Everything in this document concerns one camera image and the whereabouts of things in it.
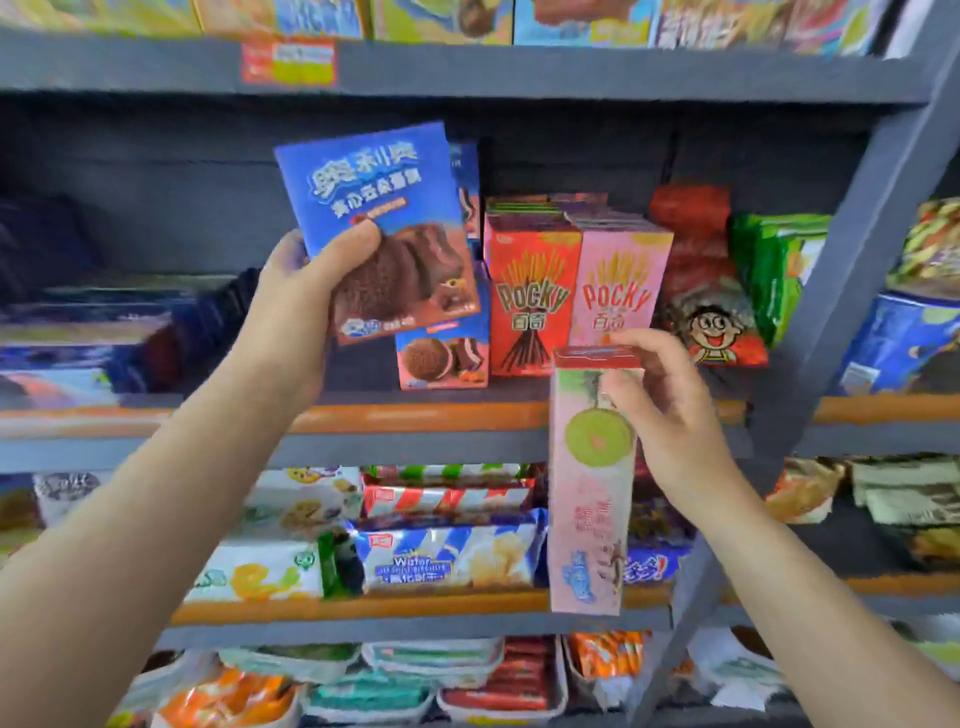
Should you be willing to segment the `stack of blue flat packets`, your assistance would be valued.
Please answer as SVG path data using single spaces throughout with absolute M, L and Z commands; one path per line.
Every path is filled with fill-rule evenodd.
M 0 408 L 177 394 L 233 342 L 259 270 L 105 273 L 0 307 Z

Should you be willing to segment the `small blue candy packet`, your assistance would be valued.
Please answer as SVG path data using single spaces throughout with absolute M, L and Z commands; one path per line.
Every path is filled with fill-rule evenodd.
M 688 543 L 631 545 L 628 547 L 623 568 L 623 583 L 626 586 L 635 586 L 671 581 L 690 551 L 691 546 Z

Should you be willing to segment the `orange and blue snack box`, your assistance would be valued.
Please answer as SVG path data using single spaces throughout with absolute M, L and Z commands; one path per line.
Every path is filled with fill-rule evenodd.
M 207 35 L 365 40 L 368 0 L 191 0 Z

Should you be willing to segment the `white tray with red lid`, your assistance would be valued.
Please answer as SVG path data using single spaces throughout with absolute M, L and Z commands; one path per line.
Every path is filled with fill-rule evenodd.
M 445 687 L 438 709 L 452 722 L 542 724 L 570 703 L 567 663 L 559 636 L 506 637 L 503 659 L 478 687 Z

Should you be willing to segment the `blue wafer packet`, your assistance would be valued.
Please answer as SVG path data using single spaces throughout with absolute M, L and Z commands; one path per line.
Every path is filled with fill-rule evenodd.
M 548 526 L 544 508 L 371 517 L 346 525 L 364 591 L 530 586 Z

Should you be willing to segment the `orange snack packet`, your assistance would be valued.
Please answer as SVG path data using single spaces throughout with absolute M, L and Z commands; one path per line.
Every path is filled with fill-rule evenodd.
M 649 630 L 573 633 L 566 638 L 570 659 L 586 681 L 637 677 L 642 671 L 643 647 Z

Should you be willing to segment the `white tray with teal lid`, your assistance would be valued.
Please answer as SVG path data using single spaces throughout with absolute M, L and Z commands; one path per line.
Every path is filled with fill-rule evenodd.
M 435 682 L 399 672 L 361 669 L 306 688 L 302 715 L 326 725 L 366 728 L 419 724 L 433 706 Z
M 418 676 L 444 689 L 478 689 L 505 650 L 505 637 L 477 637 L 364 642 L 361 655 L 375 670 Z

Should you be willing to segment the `person's right hand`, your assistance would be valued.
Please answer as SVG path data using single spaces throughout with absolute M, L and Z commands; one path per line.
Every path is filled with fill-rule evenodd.
M 649 328 L 618 332 L 611 342 L 641 358 L 644 373 L 636 376 L 652 401 L 652 424 L 639 442 L 667 500 L 702 531 L 713 521 L 762 507 L 729 449 L 710 390 L 682 342 Z

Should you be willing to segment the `green striped wafer packet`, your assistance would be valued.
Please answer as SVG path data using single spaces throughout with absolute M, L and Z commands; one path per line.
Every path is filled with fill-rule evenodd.
M 467 483 L 522 480 L 531 473 L 530 463 L 375 465 L 360 467 L 361 474 L 378 483 Z

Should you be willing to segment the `pink and blue cookie box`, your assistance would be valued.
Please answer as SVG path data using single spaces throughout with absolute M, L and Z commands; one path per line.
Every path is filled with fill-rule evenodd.
M 473 263 L 477 312 L 394 336 L 400 389 L 483 389 L 491 374 L 490 278 L 486 264 Z

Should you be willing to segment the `tall pink snack box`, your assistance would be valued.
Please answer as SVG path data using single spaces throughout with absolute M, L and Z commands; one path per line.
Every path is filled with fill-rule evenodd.
M 547 568 L 553 612 L 621 612 L 638 435 L 601 386 L 607 371 L 642 379 L 629 346 L 554 350 L 548 425 Z

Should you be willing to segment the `pale green snack packets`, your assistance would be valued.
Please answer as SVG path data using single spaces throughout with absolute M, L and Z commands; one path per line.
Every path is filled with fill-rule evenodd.
M 854 459 L 856 506 L 885 527 L 960 527 L 960 456 L 914 454 Z

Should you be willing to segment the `white crumpled packet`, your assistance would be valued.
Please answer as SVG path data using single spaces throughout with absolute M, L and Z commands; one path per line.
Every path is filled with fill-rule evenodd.
M 694 686 L 714 707 L 765 713 L 771 698 L 788 691 L 776 663 L 744 646 L 730 627 L 698 630 L 687 651 Z

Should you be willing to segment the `blue chocolate cookie box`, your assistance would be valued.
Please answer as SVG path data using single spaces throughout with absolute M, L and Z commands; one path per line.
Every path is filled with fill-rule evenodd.
M 342 344 L 481 310 L 442 122 L 286 144 L 274 157 L 311 258 L 365 220 L 378 227 L 376 250 L 332 295 Z

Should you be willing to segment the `white cookie packet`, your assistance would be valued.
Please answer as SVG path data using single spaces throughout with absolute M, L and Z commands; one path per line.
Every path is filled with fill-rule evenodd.
M 267 469 L 246 497 L 231 535 L 314 539 L 359 518 L 363 491 L 359 467 Z

